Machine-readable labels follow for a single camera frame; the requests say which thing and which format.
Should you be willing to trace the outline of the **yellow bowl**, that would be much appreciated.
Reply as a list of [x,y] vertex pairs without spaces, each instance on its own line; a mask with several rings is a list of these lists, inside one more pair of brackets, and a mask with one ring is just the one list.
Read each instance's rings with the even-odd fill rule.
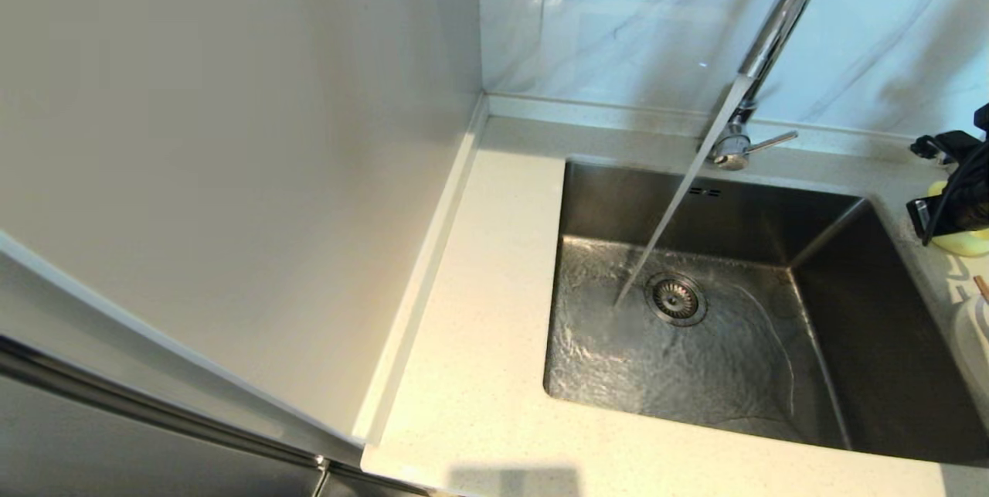
[[[942,191],[947,186],[947,181],[940,181],[930,185],[929,196],[942,195]],[[975,232],[947,233],[935,237],[930,243],[942,248],[947,253],[960,255],[961,257],[979,257],[979,255],[989,254],[989,229],[975,230]]]

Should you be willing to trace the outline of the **chrome gooseneck faucet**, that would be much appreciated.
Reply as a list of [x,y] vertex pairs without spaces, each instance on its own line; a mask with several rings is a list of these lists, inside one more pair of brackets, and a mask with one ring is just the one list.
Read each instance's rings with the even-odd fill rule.
[[727,119],[717,121],[719,138],[708,152],[708,160],[714,166],[737,172],[749,165],[752,153],[763,151],[784,142],[795,140],[799,133],[788,131],[777,137],[755,144],[748,132],[748,123],[756,112],[760,88],[776,64],[787,40],[794,33],[800,18],[811,0],[774,0],[773,7],[763,20],[756,38],[739,65],[739,74],[749,79],[748,89],[737,103],[731,106]]

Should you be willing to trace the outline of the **stainless steel sink basin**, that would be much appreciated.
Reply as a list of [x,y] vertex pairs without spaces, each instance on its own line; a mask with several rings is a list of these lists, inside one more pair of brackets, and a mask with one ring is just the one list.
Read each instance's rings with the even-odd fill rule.
[[[866,454],[989,468],[974,392],[872,201],[569,162],[543,378],[551,397]],[[702,323],[652,314],[670,271]]]

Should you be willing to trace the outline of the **white plate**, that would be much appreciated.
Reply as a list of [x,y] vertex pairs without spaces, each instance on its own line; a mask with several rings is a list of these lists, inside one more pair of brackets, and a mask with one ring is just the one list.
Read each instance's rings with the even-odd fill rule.
[[972,297],[957,308],[951,335],[962,374],[989,403],[989,304],[983,297]]

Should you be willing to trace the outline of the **round metal drain strainer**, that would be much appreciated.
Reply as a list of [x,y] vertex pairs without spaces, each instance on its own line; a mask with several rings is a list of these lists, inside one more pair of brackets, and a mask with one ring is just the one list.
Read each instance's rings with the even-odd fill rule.
[[647,279],[644,288],[647,306],[664,323],[689,327],[707,316],[708,299],[695,279],[663,271]]

